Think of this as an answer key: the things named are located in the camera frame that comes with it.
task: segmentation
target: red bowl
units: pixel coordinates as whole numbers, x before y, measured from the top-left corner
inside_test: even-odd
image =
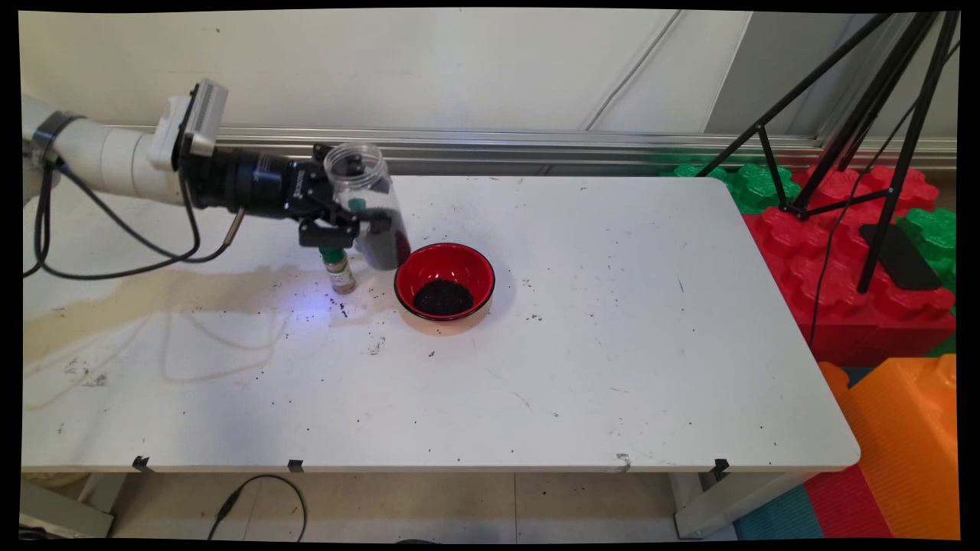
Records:
[[[416,293],[434,279],[447,279],[466,287],[473,295],[473,307],[452,316],[432,316],[413,306]],[[395,273],[395,296],[406,310],[427,320],[449,322],[465,318],[490,300],[497,278],[490,261],[483,255],[459,243],[434,243],[409,255]]]

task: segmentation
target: black tripod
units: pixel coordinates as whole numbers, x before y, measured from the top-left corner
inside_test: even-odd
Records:
[[[888,97],[891,95],[892,90],[895,89],[895,85],[899,82],[899,79],[902,78],[908,62],[911,61],[912,56],[915,55],[916,50],[918,50],[919,45],[928,33],[929,28],[939,16],[938,12],[915,14],[912,21],[903,31],[892,52],[885,59],[881,69],[878,70],[878,73],[868,85],[864,94],[857,101],[854,110],[847,117],[837,135],[827,143],[820,160],[817,162],[816,168],[813,170],[813,174],[809,177],[800,195],[797,196],[792,204],[787,203],[786,192],[783,190],[782,181],[779,179],[779,172],[776,170],[776,160],[772,154],[772,147],[769,145],[765,125],[891,16],[892,14],[878,14],[872,18],[871,21],[865,24],[854,36],[849,38],[830,57],[801,80],[788,94],[776,102],[775,105],[759,117],[748,129],[742,132],[735,141],[719,153],[714,160],[705,165],[698,173],[698,176],[708,175],[708,173],[748,141],[749,138],[758,133],[766,163],[772,173],[772,181],[776,187],[776,195],[779,198],[779,209],[781,211],[792,213],[800,220],[807,220],[815,214],[845,209],[850,205],[884,197],[885,205],[878,219],[867,258],[864,261],[864,268],[861,272],[860,280],[857,283],[857,292],[860,293],[867,292],[868,285],[871,283],[871,276],[874,274],[874,267],[878,262],[878,256],[881,254],[881,247],[885,240],[885,231],[892,221],[892,215],[895,213],[899,195],[902,193],[902,187],[908,172],[908,165],[911,163],[912,153],[915,151],[919,134],[922,132],[922,125],[925,123],[925,117],[929,111],[929,104],[932,102],[932,96],[936,90],[936,83],[939,81],[939,76],[942,73],[948,56],[952,55],[950,44],[953,42],[959,12],[946,12],[943,16],[943,25],[939,33],[939,39],[936,41],[936,48],[933,50],[932,59],[929,61],[929,68],[926,70],[921,91],[912,106],[912,110],[914,110],[912,112],[912,119],[908,126],[905,141],[902,144],[902,151],[899,154],[898,162],[895,165],[895,174],[892,176],[891,185],[887,189],[859,197],[854,197],[852,193],[851,198],[846,201],[816,209],[807,209],[807,202],[827,176],[827,173],[833,168],[833,165],[836,163],[836,170],[843,171],[854,158],[861,142],[867,136],[871,125],[874,123],[875,118],[877,118],[878,113],[885,105],[885,102],[888,101]]]

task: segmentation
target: dark granular material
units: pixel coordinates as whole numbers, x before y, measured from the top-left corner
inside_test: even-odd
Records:
[[[473,295],[455,281],[434,279],[418,290],[412,305],[429,316],[453,316],[473,307]]]

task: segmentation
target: floor tile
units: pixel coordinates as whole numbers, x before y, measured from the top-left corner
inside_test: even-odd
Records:
[[[249,475],[133,474],[113,512],[112,537],[205,539],[221,504]],[[215,539],[242,539],[258,495],[255,482],[242,491]]]
[[[516,475],[518,543],[676,541],[667,475]],[[735,539],[731,526],[706,539]]]
[[[514,477],[510,474],[306,473],[285,477],[300,487],[307,501],[304,541],[515,542]],[[294,540],[303,523],[299,505],[285,483],[261,480],[245,539]]]

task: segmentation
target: table leg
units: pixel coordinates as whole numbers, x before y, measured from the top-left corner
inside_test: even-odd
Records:
[[[670,475],[681,539],[700,539],[765,505],[816,473],[729,473],[707,491],[698,492],[696,473]]]
[[[78,499],[21,479],[21,524],[43,527],[62,537],[105,537],[113,523],[109,514],[125,474],[93,474]]]

